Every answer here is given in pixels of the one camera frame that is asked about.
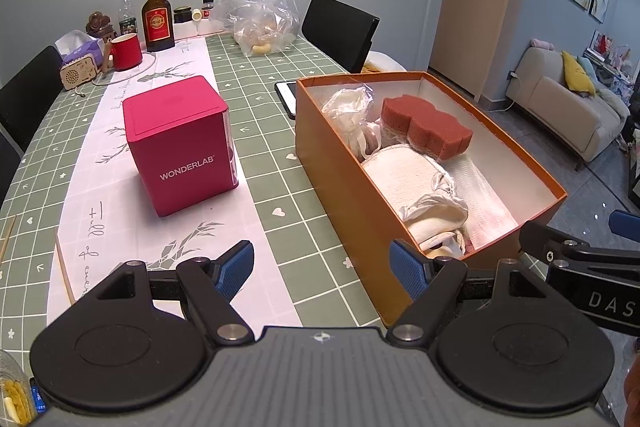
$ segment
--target sponge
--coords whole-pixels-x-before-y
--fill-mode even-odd
[[[446,112],[417,96],[404,94],[382,102],[383,127],[393,131],[400,141],[409,142],[417,152],[440,161],[465,152],[473,131]]]

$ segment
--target orange box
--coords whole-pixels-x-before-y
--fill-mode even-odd
[[[524,222],[548,223],[566,192],[515,140],[479,109],[428,73],[332,74],[302,78],[296,86],[296,154],[322,206],[385,325],[411,303],[389,268],[388,248],[404,239],[418,248],[384,196],[321,112],[345,84],[366,83],[374,91],[372,120],[384,98],[420,96],[473,130],[466,151],[518,223],[518,227],[463,258],[476,268],[494,268],[498,259],[517,258]]]

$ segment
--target pink box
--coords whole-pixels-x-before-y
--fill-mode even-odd
[[[158,216],[238,186],[229,108],[203,76],[122,103],[127,143]]]

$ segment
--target mug handle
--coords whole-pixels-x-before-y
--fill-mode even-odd
[[[115,55],[116,48],[111,44],[111,39],[105,42],[104,51],[102,53],[102,73],[106,73],[109,68],[109,56]]]

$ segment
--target yellow pillow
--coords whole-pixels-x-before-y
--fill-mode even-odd
[[[564,81],[569,90],[588,92],[591,96],[595,96],[596,89],[593,87],[593,82],[575,60],[575,57],[567,52],[562,52],[562,61],[564,62]]]

